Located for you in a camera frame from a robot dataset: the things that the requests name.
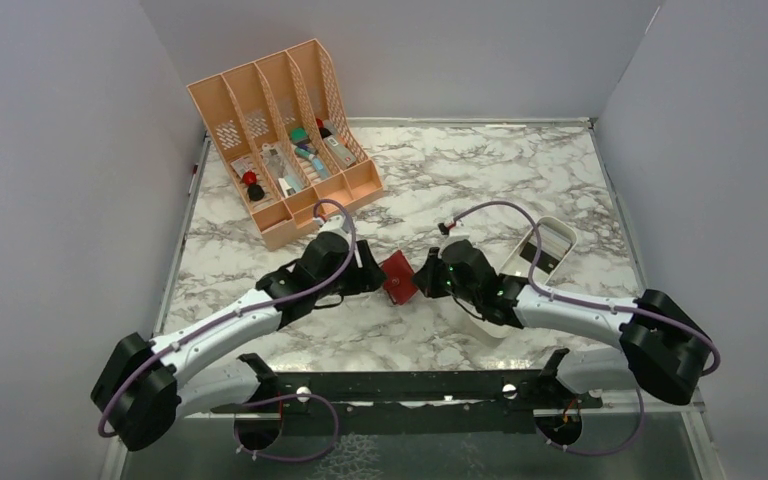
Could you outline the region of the red leather card holder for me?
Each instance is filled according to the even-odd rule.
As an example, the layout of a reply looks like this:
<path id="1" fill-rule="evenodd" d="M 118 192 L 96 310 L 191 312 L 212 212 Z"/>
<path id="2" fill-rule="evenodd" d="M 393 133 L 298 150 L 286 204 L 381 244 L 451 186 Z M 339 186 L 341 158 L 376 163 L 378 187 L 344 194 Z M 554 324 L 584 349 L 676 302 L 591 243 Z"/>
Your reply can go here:
<path id="1" fill-rule="evenodd" d="M 414 270 L 401 250 L 397 250 L 380 264 L 386 275 L 382 286 L 394 305 L 408 303 L 418 292 L 413 283 Z"/>

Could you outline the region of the black credit card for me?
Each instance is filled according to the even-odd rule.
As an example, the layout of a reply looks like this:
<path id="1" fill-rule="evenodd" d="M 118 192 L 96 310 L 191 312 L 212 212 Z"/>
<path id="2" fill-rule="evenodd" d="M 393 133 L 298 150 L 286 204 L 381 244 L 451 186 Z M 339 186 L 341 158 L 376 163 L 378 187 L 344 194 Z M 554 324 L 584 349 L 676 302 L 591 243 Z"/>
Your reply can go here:
<path id="1" fill-rule="evenodd" d="M 558 267 L 571 247 L 572 243 L 568 239 L 551 234 L 541 236 L 541 245 L 538 248 L 536 238 L 529 236 L 518 256 L 527 264 L 531 264 L 538 256 L 537 269 L 550 274 Z"/>

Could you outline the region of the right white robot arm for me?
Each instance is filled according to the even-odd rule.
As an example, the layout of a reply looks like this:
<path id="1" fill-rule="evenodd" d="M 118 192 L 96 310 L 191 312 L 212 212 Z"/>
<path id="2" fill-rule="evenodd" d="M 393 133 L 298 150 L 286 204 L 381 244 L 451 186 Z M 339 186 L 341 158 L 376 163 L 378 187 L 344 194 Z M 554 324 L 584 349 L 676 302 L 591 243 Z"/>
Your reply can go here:
<path id="1" fill-rule="evenodd" d="M 496 272 L 465 239 L 430 248 L 412 282 L 427 298 L 471 305 L 490 324 L 556 330 L 601 343 L 599 350 L 565 355 L 557 369 L 538 378 L 538 396 L 552 407 L 576 393 L 635 387 L 666 403 L 687 405 L 714 355 L 711 338 L 659 290 L 610 298 L 546 288 Z"/>

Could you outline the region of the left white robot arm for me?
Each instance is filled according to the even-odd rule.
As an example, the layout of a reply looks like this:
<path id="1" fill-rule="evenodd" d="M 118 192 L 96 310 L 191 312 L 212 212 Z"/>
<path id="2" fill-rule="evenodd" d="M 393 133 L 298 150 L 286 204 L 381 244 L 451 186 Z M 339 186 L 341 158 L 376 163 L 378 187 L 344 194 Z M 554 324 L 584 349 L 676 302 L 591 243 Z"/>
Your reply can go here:
<path id="1" fill-rule="evenodd" d="M 206 401 L 210 366 L 222 356 L 311 314 L 323 297 L 371 293 L 386 280 L 367 241 L 324 232 L 211 316 L 151 339 L 126 335 L 90 392 L 101 413 L 99 435 L 117 437 L 131 451 L 146 448 Z"/>

